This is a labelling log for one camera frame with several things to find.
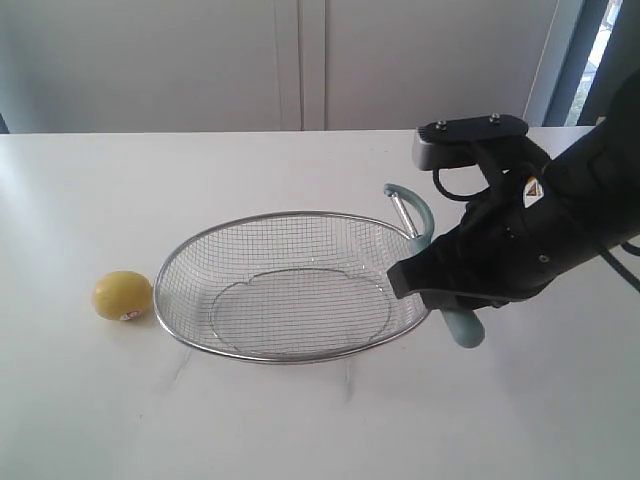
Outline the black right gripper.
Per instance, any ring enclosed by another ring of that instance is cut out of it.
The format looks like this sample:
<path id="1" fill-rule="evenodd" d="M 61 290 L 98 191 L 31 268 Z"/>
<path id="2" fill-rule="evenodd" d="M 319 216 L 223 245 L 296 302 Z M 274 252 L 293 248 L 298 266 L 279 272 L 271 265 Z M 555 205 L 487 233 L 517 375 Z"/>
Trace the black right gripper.
<path id="1" fill-rule="evenodd" d="M 556 196 L 530 206 L 484 196 L 467 204 L 459 227 L 387 276 L 397 299 L 419 293 L 430 310 L 478 310 L 529 299 L 574 267 L 575 223 Z"/>

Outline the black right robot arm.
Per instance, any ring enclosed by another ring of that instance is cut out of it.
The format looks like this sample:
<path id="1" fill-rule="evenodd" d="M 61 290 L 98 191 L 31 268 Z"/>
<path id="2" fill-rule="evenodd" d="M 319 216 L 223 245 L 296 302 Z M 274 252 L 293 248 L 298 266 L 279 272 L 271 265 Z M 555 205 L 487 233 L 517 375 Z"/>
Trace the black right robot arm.
<path id="1" fill-rule="evenodd" d="M 476 166 L 487 185 L 464 197 L 456 227 L 388 270 L 397 298 L 419 294 L 430 309 L 501 307 L 594 257 L 638 285 L 612 254 L 639 233 L 637 75 L 605 119 L 556 157 L 511 115 L 433 122 L 417 140 L 422 170 Z"/>

